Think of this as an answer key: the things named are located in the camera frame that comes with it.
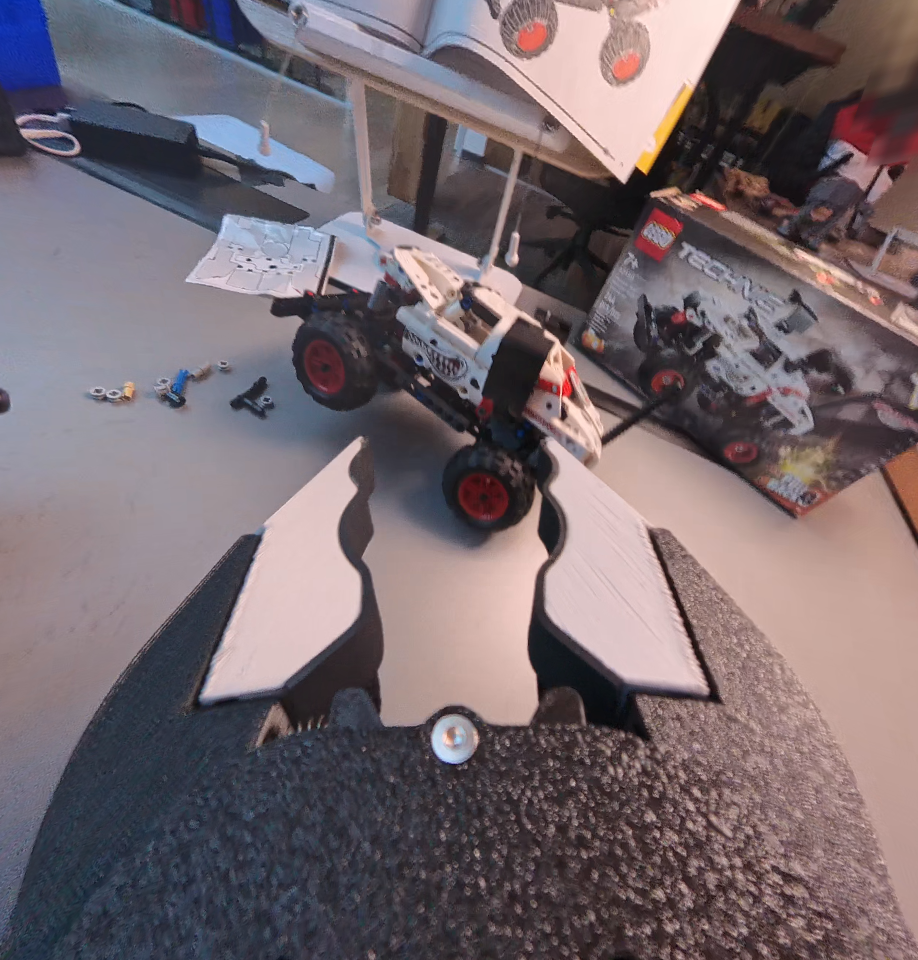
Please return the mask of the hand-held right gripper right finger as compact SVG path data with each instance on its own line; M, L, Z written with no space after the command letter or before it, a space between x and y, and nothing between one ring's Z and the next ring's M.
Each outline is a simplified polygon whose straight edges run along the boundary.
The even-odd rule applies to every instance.
M714 699L645 519L555 440L542 446L539 489L547 559L528 630L539 691L572 689L585 706Z

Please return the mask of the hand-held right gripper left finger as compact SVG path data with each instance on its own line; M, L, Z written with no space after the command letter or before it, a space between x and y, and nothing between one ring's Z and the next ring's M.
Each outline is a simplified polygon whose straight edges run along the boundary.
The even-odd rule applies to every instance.
M281 696L327 710L340 690L381 707L383 629L365 553L374 460L353 440L263 524L199 703Z

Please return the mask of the white lego truck model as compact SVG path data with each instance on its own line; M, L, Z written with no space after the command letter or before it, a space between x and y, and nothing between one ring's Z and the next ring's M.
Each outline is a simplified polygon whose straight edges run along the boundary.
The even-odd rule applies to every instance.
M370 292L275 298L275 316L337 311L356 318L373 347L378 388L404 391L473 443L445 465L441 489L468 526L499 532L530 512L543 441L585 467L600 459L597 408L560 340L480 281L435 254L396 246L379 257Z

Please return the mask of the white printed sticker sheet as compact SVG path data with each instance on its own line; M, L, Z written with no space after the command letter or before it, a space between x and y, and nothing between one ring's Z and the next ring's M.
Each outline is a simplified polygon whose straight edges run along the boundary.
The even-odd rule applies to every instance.
M274 299L321 294L336 243L333 234L299 223L225 214L215 242L185 281Z

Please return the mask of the small black lego pin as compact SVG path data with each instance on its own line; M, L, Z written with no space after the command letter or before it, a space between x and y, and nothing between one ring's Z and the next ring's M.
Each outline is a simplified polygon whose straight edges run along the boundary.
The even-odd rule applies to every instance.
M249 411L250 414L265 420L268 412L275 408L275 402L268 393L269 381L265 376L257 378L247 390L234 396L228 405L233 411Z

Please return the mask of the lego set box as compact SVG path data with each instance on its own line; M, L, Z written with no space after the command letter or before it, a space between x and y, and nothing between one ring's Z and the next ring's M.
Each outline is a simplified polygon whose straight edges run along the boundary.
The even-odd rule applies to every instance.
M695 192L652 194L572 342L802 517L918 445L918 340L868 283Z

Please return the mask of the lego instruction booklet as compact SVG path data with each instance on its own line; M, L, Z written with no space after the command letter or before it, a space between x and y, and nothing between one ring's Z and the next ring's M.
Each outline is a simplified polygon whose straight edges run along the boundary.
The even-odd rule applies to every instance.
M734 1L342 1L237 6L262 38L587 178L669 135Z

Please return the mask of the thin metal rod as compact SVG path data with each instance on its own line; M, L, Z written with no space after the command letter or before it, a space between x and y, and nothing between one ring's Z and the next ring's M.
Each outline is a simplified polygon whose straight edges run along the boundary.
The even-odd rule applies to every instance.
M362 78L350 77L347 80L347 95L355 138L357 178L362 220L366 235L370 236L374 228L381 223L381 217L376 209L373 197L366 86Z
M524 151L522 149L520 148L513 149L512 160L510 162L508 172L505 176L503 192L501 195L500 204L497 210L494 227L491 234L489 250L480 263L480 267L478 271L479 282L485 282L486 279L489 277L489 273L493 269L495 265L495 261L499 254L501 239L505 229L505 224L508 218L508 213L510 210L513 195L515 193L516 184L518 181L518 176L520 173L523 157L524 157Z

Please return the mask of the white plastic stand base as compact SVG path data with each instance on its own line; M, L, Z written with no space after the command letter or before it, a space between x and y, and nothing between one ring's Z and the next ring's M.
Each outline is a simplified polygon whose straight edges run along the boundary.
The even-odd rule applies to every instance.
M202 142L219 152L235 155L268 170L281 171L298 183L309 179L314 187L323 186L326 191L333 188L334 175L327 168L272 139L265 121L259 128L252 128L229 115L187 116L186 121L192 124ZM336 237L335 249L339 243L345 242L362 247L370 256L373 250L390 251L395 247L421 249L431 254L438 248L437 243L429 238L382 219L367 236L362 212L358 211L327 222L324 227L325 230L319 232Z

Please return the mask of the black power adapter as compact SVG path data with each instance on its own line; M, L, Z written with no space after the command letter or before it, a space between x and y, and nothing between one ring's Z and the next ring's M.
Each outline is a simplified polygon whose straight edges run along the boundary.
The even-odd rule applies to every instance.
M67 123L86 160L183 177L196 176L202 167L196 129L179 119L90 101L70 107Z

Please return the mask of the blue plastic bin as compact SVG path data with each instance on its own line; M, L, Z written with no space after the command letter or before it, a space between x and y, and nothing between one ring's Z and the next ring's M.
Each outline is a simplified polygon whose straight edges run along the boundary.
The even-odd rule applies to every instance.
M0 1L0 86L15 92L61 83L42 2Z

